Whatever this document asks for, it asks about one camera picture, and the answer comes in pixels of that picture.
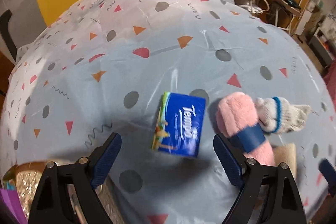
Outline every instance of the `patterned tablecloth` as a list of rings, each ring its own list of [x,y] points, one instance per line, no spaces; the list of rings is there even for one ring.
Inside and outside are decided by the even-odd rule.
[[[164,91],[205,97],[197,160],[152,152]],[[335,111],[295,41],[233,0],[80,0],[16,65],[1,117],[1,175],[15,163],[77,160],[112,132],[122,136],[110,171],[130,223],[221,223],[237,196],[213,150],[220,98],[243,91],[309,104],[294,142],[308,217],[326,192],[321,158],[335,162]]]

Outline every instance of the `gray oval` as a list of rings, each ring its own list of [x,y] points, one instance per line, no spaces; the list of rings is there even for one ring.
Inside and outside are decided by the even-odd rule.
[[[333,155],[333,146],[331,144],[329,144],[329,146],[328,146],[328,155],[329,155],[329,157],[331,157]]]
[[[78,60],[75,62],[75,65],[77,65],[79,62],[81,62],[83,59],[84,59],[84,57],[81,57],[80,59],[78,59]]]
[[[219,15],[217,15],[214,11],[210,11],[210,14],[211,14],[215,19],[220,19]]]
[[[260,32],[267,33],[266,30],[265,30],[263,27],[258,26],[257,29],[258,29]]]
[[[54,63],[51,63],[49,66],[48,66],[48,70],[53,70],[54,67],[55,67],[55,62]]]
[[[220,61],[228,62],[232,59],[231,54],[226,50],[216,50],[216,57]]]
[[[321,102],[321,107],[324,111],[327,111],[327,106],[324,102]]]
[[[30,96],[26,100],[26,106],[30,104]]]
[[[46,105],[46,106],[43,108],[43,110],[42,110],[42,117],[43,117],[43,118],[46,118],[46,117],[49,115],[49,110],[50,110],[50,108],[49,108],[48,105]]]
[[[17,150],[17,148],[19,147],[19,143],[17,140],[14,141],[14,150]]]
[[[110,42],[113,38],[115,38],[117,36],[117,33],[115,32],[115,30],[111,30],[109,31],[109,33],[106,36],[106,40],[107,42]]]
[[[119,184],[123,190],[130,194],[138,192],[142,188],[142,178],[134,170],[126,170],[119,176]]]
[[[205,99],[205,105],[207,106],[209,104],[209,95],[205,90],[202,89],[196,89],[189,93],[190,96],[195,97],[201,97]]]
[[[164,11],[169,7],[169,4],[167,2],[158,2],[155,6],[155,11],[160,12]]]
[[[260,67],[260,74],[261,74],[262,77],[264,77],[268,81],[273,78],[271,72],[265,66]]]
[[[318,147],[317,144],[314,144],[314,146],[313,146],[313,157],[316,158],[318,154],[319,154],[319,147]]]
[[[131,91],[124,98],[124,106],[128,109],[132,108],[135,106],[138,99],[139,99],[139,93],[137,93],[136,91]]]

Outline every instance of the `pink fluffy sock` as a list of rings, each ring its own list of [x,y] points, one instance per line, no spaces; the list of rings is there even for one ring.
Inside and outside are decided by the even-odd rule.
[[[221,133],[230,138],[258,123],[258,114],[251,97],[242,92],[235,92],[219,102],[216,120]],[[246,158],[255,158],[262,165],[275,165],[273,150],[268,140],[244,155]]]

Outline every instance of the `tissue packet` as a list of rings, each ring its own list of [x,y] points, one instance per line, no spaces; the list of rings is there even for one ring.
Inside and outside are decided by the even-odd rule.
[[[196,158],[205,103],[204,98],[165,92],[161,101],[152,149]]]

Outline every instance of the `blue band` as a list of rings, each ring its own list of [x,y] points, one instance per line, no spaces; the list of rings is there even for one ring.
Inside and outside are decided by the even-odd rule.
[[[241,130],[228,140],[234,147],[239,148],[242,152],[250,153],[259,147],[266,138],[259,123],[256,123],[252,127]]]
[[[276,118],[276,122],[277,122],[277,126],[275,127],[275,130],[271,131],[270,133],[275,133],[279,130],[280,128],[280,120],[281,120],[281,102],[279,100],[278,97],[273,97],[273,100],[275,100],[275,103],[277,105],[277,118]]]

